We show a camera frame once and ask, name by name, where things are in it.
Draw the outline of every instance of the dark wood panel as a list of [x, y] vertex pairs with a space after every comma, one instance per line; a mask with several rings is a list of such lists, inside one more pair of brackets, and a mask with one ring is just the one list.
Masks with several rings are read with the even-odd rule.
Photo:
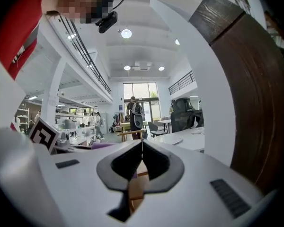
[[228, 0], [203, 0], [189, 22], [210, 44], [243, 13], [240, 7]]
[[[231, 88], [236, 115], [231, 168], [268, 192], [278, 184], [284, 158], [284, 59], [257, 21], [233, 13], [235, 5], [202, 3], [190, 22], [211, 45]], [[225, 19], [229, 14], [237, 17]]]

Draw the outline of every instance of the person in red shirt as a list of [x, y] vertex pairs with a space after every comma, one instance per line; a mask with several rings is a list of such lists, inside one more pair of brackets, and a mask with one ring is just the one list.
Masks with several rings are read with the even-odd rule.
[[97, 14], [101, 2], [102, 0], [16, 0], [0, 23], [0, 62], [15, 79], [36, 47], [36, 37], [27, 47], [24, 44], [37, 28], [43, 14], [62, 14], [72, 19], [86, 18], [88, 21]]

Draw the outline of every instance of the chair headrest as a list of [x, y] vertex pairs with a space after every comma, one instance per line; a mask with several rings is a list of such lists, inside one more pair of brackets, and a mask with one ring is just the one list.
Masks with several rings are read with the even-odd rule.
[[192, 107], [192, 105], [190, 103], [190, 98], [183, 97], [183, 98], [177, 99], [174, 102], [173, 109], [174, 109], [174, 112], [182, 113], [182, 112], [191, 111], [194, 108]]

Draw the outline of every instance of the air conditioning unit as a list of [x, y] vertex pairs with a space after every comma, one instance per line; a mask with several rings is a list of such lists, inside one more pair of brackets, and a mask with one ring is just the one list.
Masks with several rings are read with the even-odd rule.
[[152, 62], [136, 61], [132, 69], [133, 70], [149, 70], [151, 66], [152, 66]]

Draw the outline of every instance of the tree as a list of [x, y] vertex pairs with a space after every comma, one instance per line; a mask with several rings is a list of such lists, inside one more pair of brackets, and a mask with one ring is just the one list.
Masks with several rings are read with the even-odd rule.
[[158, 94], [154, 91], [151, 92], [151, 97], [158, 97]]

